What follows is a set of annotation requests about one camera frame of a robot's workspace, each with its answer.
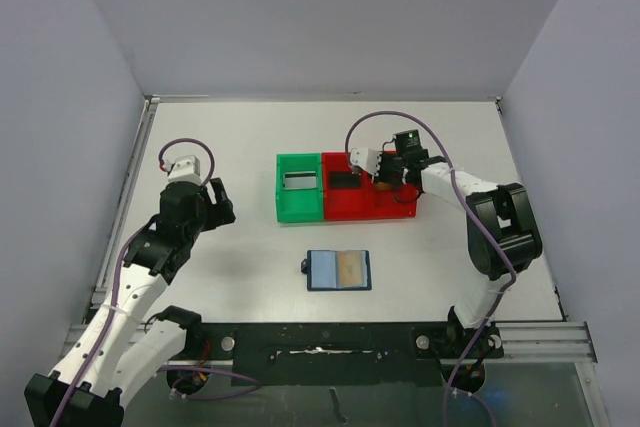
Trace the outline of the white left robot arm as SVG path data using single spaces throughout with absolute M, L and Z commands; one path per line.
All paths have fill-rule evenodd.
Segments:
M 169 306 L 143 338 L 132 337 L 154 302 L 191 257 L 198 237 L 234 223 L 221 179 L 173 181 L 159 211 L 123 246 L 112 287 L 91 322 L 49 374 L 35 374 L 24 396 L 36 426 L 118 426 L 135 393 L 172 357 L 199 356 L 199 314 Z

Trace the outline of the blue leather card holder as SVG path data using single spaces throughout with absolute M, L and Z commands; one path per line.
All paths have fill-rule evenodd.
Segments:
M 372 289 L 368 250 L 308 250 L 300 270 L 308 291 L 369 291 Z

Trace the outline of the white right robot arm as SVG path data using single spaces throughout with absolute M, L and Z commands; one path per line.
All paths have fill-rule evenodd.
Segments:
M 447 155 L 432 156 L 416 130 L 392 138 L 394 151 L 354 149 L 349 160 L 375 183 L 412 186 L 465 214 L 467 251 L 476 269 L 474 283 L 453 306 L 459 321 L 445 331 L 448 349 L 469 355 L 504 293 L 539 258 L 543 243 L 523 185 L 498 184 L 456 169 Z

